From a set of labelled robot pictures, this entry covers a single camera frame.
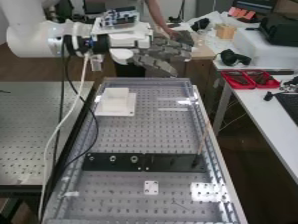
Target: cardboard box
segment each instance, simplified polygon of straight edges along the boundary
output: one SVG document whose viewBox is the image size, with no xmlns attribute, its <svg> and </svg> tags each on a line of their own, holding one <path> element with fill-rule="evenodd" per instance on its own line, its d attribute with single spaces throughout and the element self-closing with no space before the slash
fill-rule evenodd
<svg viewBox="0 0 298 224">
<path fill-rule="evenodd" d="M 225 24 L 217 24 L 216 29 L 217 29 L 219 38 L 228 39 L 228 40 L 233 39 L 236 30 L 237 30 L 237 28 L 234 26 L 229 26 Z"/>
</svg>

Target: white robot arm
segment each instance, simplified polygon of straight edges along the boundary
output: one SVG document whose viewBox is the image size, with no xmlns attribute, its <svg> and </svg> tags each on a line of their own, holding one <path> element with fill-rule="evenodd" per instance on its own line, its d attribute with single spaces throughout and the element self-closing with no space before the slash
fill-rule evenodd
<svg viewBox="0 0 298 224">
<path fill-rule="evenodd" d="M 43 10 L 43 7 L 58 2 L 0 0 L 10 22 L 7 42 L 19 57 L 62 57 L 62 47 L 66 46 L 66 55 L 83 57 L 89 53 L 101 58 L 101 55 L 111 52 L 113 60 L 120 64 L 132 62 L 177 76 L 168 62 L 191 60 L 192 48 L 163 36 L 156 37 L 149 23 L 139 21 L 139 13 L 132 8 L 107 12 L 93 25 L 70 20 L 60 24 L 46 19 Z M 127 24 L 131 16 L 135 21 Z M 123 20 L 124 24 L 115 26 L 116 17 L 117 22 Z"/>
</svg>

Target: monitor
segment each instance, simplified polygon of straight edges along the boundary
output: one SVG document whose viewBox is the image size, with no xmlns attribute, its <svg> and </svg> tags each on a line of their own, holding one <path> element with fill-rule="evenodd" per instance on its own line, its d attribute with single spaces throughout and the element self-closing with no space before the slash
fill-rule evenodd
<svg viewBox="0 0 298 224">
<path fill-rule="evenodd" d="M 100 14 L 107 11 L 105 3 L 97 0 L 84 0 L 84 10 L 85 14 Z"/>
<path fill-rule="evenodd" d="M 269 14 L 273 12 L 277 0 L 234 0 L 233 6 L 241 9 Z"/>
</svg>

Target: red tray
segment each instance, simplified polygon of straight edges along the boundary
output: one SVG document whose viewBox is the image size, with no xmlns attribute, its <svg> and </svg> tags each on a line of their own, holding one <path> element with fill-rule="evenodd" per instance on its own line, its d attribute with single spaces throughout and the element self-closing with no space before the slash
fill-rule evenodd
<svg viewBox="0 0 298 224">
<path fill-rule="evenodd" d="M 256 82 L 249 78 L 249 76 L 238 70 L 225 70 L 221 72 L 223 77 L 225 78 L 227 82 L 230 84 L 233 89 L 254 89 Z M 240 83 L 236 78 L 242 77 L 248 84 Z"/>
<path fill-rule="evenodd" d="M 265 72 L 262 70 L 245 70 L 244 72 L 245 72 L 245 75 L 256 83 L 257 88 L 261 88 L 261 89 L 276 89 L 276 88 L 280 88 L 281 83 L 272 77 L 272 75 L 268 72 Z M 268 80 L 265 84 L 260 84 L 252 78 L 252 75 L 250 75 L 252 73 L 261 73 L 261 75 L 262 75 L 264 78 L 272 77 L 273 79 L 272 80 Z"/>
</svg>

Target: person's hand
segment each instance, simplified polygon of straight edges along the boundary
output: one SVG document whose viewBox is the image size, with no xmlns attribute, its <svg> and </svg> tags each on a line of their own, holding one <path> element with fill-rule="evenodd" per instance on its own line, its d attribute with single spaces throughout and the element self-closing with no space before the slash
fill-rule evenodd
<svg viewBox="0 0 298 224">
<path fill-rule="evenodd" d="M 169 27 L 167 27 L 164 31 L 167 32 L 172 40 L 179 39 L 179 37 L 181 36 L 180 32 L 177 32 L 176 30 L 172 30 Z"/>
</svg>

